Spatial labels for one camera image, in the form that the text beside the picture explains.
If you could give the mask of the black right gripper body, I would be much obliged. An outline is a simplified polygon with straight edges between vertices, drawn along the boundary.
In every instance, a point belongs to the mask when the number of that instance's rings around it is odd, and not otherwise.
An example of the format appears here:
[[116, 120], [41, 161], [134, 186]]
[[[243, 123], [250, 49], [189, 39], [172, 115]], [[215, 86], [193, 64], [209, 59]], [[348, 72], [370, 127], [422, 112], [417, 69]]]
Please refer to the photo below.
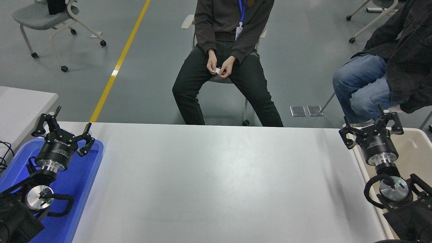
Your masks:
[[379, 154], [390, 154], [392, 159], [399, 157], [389, 133], [381, 132], [377, 135], [359, 135], [359, 145], [364, 159], [371, 159]]

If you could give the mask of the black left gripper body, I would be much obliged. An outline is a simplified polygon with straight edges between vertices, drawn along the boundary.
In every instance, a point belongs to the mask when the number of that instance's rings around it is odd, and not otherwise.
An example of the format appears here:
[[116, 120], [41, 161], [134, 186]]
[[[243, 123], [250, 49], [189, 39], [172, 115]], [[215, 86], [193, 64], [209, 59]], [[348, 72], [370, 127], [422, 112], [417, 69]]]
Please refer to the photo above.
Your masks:
[[48, 133], [35, 159], [37, 166], [41, 166], [43, 161], [49, 160], [58, 162], [62, 166], [68, 166], [78, 148], [77, 142], [70, 141], [73, 137], [74, 134], [67, 131], [60, 132], [60, 135], [57, 135], [56, 132]]

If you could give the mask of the person's left hand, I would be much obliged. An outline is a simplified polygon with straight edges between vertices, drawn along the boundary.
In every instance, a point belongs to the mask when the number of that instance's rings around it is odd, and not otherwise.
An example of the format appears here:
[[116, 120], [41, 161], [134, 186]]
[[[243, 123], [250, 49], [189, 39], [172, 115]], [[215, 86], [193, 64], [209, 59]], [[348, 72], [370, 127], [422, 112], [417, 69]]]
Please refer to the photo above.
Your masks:
[[218, 76], [221, 78], [227, 78], [233, 72], [233, 64], [236, 61], [236, 57], [230, 56], [228, 57], [224, 63], [222, 64]]

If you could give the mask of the person's right hand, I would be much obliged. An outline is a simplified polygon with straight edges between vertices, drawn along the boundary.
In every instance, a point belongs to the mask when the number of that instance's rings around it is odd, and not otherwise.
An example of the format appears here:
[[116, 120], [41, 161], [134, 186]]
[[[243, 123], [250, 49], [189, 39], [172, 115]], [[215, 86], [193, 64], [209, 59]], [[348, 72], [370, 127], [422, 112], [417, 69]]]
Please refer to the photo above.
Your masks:
[[209, 49], [207, 51], [208, 54], [208, 62], [207, 62], [207, 69], [210, 71], [210, 74], [217, 75], [216, 69], [217, 69], [217, 57], [215, 54], [215, 51], [213, 49]]

